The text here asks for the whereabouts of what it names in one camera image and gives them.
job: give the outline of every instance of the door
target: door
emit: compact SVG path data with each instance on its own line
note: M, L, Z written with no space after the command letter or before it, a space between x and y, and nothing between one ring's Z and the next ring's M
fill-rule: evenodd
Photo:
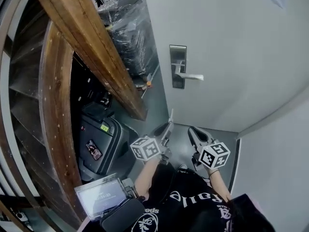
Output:
M309 0L146 0L164 89L176 123L240 132L309 81ZM169 45L187 47L186 80L172 87Z

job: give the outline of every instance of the wooden beam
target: wooden beam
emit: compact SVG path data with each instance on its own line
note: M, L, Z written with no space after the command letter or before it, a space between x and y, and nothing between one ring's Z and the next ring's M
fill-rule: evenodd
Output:
M0 201L0 211L2 211L22 232L31 232L5 205Z
M74 191L75 187L82 185L82 181L76 162L70 116L73 49L53 22L47 27L44 42L39 75L43 137L60 188L82 223L86 214Z
M4 43L5 43L5 39L9 30L9 26L10 23L12 21L13 15L16 11L16 8L19 4L20 0L11 0L6 11L4 12L4 16L3 16L3 21L0 25L0 59L2 59L2 54L3 54L3 49L4 49ZM61 232L62 230L51 220L51 218L45 213L45 211L43 210L42 207L40 207L39 203L37 202L37 200L34 198L34 196L32 195L30 189L28 188L26 182L24 181L18 166L14 160L14 158L12 157L12 152L9 146L9 142L6 138L6 132L5 132L5 128L4 128L4 123L3 123L3 116L7 116L7 115L3 115L2 114L2 105L0 102L0 147L3 153L3 156L8 164L8 167L16 181L16 183L18 184L18 186L20 187L20 189L22 190L24 196L27 198L27 200L29 201L29 203L32 205L32 207L39 213L39 215L42 217L42 219L48 224L50 225L56 232ZM7 208L4 206L4 204L2 202L0 202L0 209L5 213ZM11 218L9 217L14 223L17 222L16 218Z
M39 0L91 72L134 118L147 112L91 0Z

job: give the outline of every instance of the handle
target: handle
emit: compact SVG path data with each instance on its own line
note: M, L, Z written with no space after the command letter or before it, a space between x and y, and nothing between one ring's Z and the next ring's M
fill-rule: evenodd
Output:
M204 81L204 75L194 75L194 74L181 73L180 67L183 66L183 64L172 64L172 65L176 66L175 74L180 76L181 78Z

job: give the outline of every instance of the plastic wrap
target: plastic wrap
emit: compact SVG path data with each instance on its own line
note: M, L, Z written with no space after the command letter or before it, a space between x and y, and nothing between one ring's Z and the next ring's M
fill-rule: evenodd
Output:
M98 13L130 75L154 70L158 57L146 1L112 0Z

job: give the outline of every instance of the tablet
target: tablet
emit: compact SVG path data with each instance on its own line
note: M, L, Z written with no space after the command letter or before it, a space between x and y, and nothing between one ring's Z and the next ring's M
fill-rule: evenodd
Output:
M123 184L111 176L75 188L76 194L91 220L97 220L127 199Z

